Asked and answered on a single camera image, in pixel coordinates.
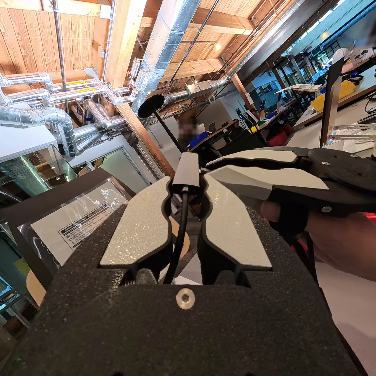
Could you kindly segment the white slotted metal bracket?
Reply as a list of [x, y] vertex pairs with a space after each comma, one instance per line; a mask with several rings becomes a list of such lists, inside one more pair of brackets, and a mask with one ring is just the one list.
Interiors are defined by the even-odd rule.
[[375, 142], [375, 131], [375, 123], [335, 125], [328, 130], [326, 145], [341, 140], [354, 140], [357, 144]]

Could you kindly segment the metal ventilation unit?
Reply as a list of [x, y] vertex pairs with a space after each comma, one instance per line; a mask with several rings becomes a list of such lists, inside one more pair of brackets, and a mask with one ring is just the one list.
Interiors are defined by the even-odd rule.
[[204, 96], [224, 85], [222, 80], [207, 80], [186, 86], [187, 99]]

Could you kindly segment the short silver spiral duct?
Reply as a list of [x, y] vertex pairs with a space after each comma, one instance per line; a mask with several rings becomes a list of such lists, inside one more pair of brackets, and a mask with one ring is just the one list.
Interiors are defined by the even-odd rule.
[[186, 89], [166, 94], [164, 95], [163, 106], [167, 106], [179, 100], [187, 99], [189, 96], [190, 96], [190, 93]]

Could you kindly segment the wooden standing desk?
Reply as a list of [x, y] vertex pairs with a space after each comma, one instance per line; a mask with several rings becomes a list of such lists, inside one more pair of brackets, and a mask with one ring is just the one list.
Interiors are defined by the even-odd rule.
[[227, 132], [228, 127], [231, 127], [232, 125], [239, 123], [239, 120], [234, 120], [231, 123], [226, 124], [225, 126], [221, 127], [219, 130], [217, 130], [212, 135], [206, 137], [205, 139], [201, 140], [197, 145], [195, 145], [193, 148], [190, 148], [188, 152], [193, 152], [196, 149], [199, 149], [201, 145], [204, 145], [205, 143], [209, 143], [210, 145], [213, 145], [216, 143], [219, 139], [221, 139], [224, 134]]

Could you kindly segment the black silver monitor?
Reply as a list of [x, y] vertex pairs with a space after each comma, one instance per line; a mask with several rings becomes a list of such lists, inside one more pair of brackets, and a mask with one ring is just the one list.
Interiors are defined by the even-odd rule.
[[319, 148], [327, 145], [328, 132], [335, 125], [338, 101], [342, 82], [344, 58], [340, 58], [328, 70]]

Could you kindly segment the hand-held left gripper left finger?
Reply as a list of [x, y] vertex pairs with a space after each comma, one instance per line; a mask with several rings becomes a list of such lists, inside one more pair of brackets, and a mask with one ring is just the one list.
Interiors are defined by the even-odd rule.
[[159, 276], [173, 253], [171, 214], [172, 178], [166, 176], [134, 196], [100, 261], [101, 268], [146, 268]]

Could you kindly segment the black rectangular panel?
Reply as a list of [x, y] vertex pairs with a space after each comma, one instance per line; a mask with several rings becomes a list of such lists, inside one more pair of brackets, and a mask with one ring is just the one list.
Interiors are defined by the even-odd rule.
[[222, 156], [268, 146], [259, 133], [252, 134], [249, 130], [243, 130], [238, 134], [232, 131], [228, 136], [224, 136], [223, 139], [226, 144], [218, 149]]

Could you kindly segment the wood-edged white desk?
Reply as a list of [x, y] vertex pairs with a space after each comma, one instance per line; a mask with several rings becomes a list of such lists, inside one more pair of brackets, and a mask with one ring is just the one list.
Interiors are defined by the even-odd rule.
[[[376, 88], [376, 78], [375, 78], [375, 66], [365, 70], [362, 75], [364, 76], [360, 84], [355, 88], [355, 91], [350, 95], [342, 98], [338, 102], [338, 112], [350, 105], [363, 100], [368, 94], [375, 91]], [[304, 114], [298, 119], [297, 123], [294, 125], [294, 130], [301, 127], [307, 127], [322, 119], [322, 110], [315, 112], [314, 107], [310, 105]]]

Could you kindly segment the long silver spiral duct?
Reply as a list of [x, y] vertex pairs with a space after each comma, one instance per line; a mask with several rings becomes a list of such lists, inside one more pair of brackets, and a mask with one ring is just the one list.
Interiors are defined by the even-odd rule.
[[246, 82], [254, 79], [266, 68], [270, 68], [276, 59], [289, 45], [289, 40], [296, 32], [301, 31], [303, 25], [312, 17], [325, 1], [294, 1], [285, 14], [262, 36], [257, 43], [246, 51], [239, 62], [234, 62], [220, 79], [227, 83], [231, 73], [239, 73]]

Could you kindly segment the black floor lamp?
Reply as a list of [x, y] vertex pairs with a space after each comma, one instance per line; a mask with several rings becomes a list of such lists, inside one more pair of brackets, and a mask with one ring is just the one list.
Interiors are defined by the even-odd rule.
[[169, 130], [165, 122], [162, 120], [158, 110], [164, 105], [165, 97], [162, 94], [156, 94], [148, 98], [138, 109], [138, 116], [140, 118], [147, 118], [151, 115], [155, 115], [159, 123], [162, 125], [163, 129], [167, 132], [168, 136], [171, 138], [173, 143], [176, 145], [178, 150], [183, 153], [183, 148], [179, 145], [177, 139], [174, 137], [172, 132]]

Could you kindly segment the silver rectangular foil duct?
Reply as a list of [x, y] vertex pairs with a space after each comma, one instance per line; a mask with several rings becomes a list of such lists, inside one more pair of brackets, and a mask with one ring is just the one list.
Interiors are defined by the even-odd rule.
[[199, 4], [199, 0], [162, 1], [135, 81], [138, 93], [131, 106], [135, 114], [157, 88]]

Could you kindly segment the person's right hand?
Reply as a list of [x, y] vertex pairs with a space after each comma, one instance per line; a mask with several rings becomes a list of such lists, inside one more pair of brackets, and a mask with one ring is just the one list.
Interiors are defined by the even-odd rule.
[[261, 203], [259, 213], [270, 224], [290, 231], [305, 225], [318, 259], [337, 270], [376, 281], [376, 225], [365, 214], [336, 218], [305, 206], [270, 201]]

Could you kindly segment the clear sleeve printed sheet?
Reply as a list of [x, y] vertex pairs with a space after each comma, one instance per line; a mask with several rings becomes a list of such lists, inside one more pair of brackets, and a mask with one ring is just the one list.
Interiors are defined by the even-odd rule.
[[37, 257], [58, 270], [82, 242], [135, 193], [114, 177], [17, 226]]

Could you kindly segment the silver insulated pipes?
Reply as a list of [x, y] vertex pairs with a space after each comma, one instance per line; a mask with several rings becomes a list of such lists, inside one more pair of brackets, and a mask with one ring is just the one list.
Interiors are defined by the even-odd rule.
[[[138, 89], [134, 86], [112, 88], [99, 83], [98, 79], [68, 82], [55, 85], [48, 73], [34, 73], [7, 77], [1, 74], [1, 124], [19, 127], [51, 125], [65, 155], [76, 157], [95, 144], [103, 134], [121, 131], [126, 121], [120, 116], [110, 116], [104, 106], [91, 97], [103, 95], [113, 105], [131, 103]], [[73, 120], [59, 108], [59, 103], [82, 100], [83, 109], [91, 114], [95, 122], [74, 128]]]

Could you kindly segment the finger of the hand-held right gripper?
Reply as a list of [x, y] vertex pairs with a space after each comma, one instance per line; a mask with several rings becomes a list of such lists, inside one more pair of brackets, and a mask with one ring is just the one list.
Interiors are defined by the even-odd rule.
[[267, 169], [278, 169], [296, 163], [298, 156], [292, 151], [254, 149], [246, 150], [208, 162], [206, 169], [213, 171], [225, 166], [236, 167], [261, 167]]
[[206, 173], [203, 182], [206, 193], [224, 193], [227, 189], [242, 201], [265, 201], [276, 186], [329, 191], [320, 178], [299, 168], [269, 170], [228, 165]]

